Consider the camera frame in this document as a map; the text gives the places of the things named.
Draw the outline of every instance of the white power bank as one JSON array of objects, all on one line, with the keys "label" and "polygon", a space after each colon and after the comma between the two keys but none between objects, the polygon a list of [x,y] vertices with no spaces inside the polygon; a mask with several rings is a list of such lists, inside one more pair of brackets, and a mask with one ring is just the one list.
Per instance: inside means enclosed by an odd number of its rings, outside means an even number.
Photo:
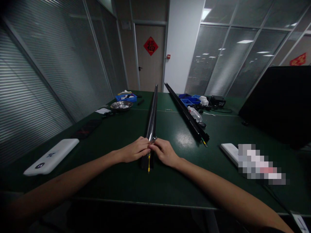
[{"label": "white power bank", "polygon": [[78,143],[78,139],[61,140],[26,171],[24,171],[24,175],[34,176],[38,174],[49,174]]},{"label": "white power bank", "polygon": [[238,167],[239,163],[239,150],[232,143],[223,143],[220,148],[226,153],[231,161]]}]

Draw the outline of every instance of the person's hand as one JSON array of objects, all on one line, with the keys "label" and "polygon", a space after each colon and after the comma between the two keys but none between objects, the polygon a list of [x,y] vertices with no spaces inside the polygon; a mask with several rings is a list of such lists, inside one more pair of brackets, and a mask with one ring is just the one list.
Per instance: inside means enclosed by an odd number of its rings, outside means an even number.
[{"label": "person's hand", "polygon": [[175,168],[180,162],[180,157],[175,153],[169,141],[157,138],[154,145],[149,145],[149,148],[156,152],[158,158],[170,167]]},{"label": "person's hand", "polygon": [[139,137],[133,143],[119,150],[113,151],[113,156],[118,162],[133,162],[150,152],[150,149],[148,148],[149,144],[150,141],[148,138]]}]

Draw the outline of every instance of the plastic water bottle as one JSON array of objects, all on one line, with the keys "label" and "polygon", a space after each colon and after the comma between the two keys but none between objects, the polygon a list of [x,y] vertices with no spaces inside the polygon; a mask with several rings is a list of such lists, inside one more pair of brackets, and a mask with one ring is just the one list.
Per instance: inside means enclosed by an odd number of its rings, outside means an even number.
[{"label": "plastic water bottle", "polygon": [[188,110],[191,114],[191,116],[193,116],[193,118],[197,121],[197,122],[202,122],[202,117],[201,115],[197,112],[197,110],[195,110],[194,108],[188,106]]}]

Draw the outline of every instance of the blue plastic bin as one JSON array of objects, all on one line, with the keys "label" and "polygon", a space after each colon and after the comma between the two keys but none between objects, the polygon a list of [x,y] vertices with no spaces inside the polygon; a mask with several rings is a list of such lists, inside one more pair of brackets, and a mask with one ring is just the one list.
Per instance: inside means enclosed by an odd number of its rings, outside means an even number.
[{"label": "blue plastic bin", "polygon": [[193,104],[199,104],[201,103],[201,101],[197,98],[187,98],[188,100],[190,100],[191,103]]},{"label": "blue plastic bin", "polygon": [[200,100],[201,95],[193,95],[192,98],[197,98]]},{"label": "blue plastic bin", "polygon": [[186,106],[186,107],[188,107],[188,105],[192,105],[193,103],[190,101],[190,100],[188,100],[188,99],[181,99],[181,101],[184,103],[184,105]]},{"label": "blue plastic bin", "polygon": [[187,99],[187,97],[191,97],[191,95],[189,95],[189,94],[180,94],[178,96],[179,99]]},{"label": "blue plastic bin", "polygon": [[134,96],[134,98],[126,98],[126,99],[121,99],[122,97],[125,97],[127,95],[116,95],[117,101],[130,101],[130,102],[136,102],[137,101],[137,96],[135,94],[130,94],[131,96]]}]

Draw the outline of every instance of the wooden door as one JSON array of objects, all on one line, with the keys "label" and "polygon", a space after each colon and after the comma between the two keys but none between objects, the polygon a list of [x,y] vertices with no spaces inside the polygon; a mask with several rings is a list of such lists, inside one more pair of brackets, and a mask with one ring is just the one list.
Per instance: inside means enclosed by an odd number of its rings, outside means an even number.
[{"label": "wooden door", "polygon": [[[161,92],[165,26],[135,25],[135,32],[138,66],[141,67],[139,71],[140,90],[154,91],[155,85],[158,84],[158,91]],[[150,37],[158,46],[152,55],[144,47]]]}]

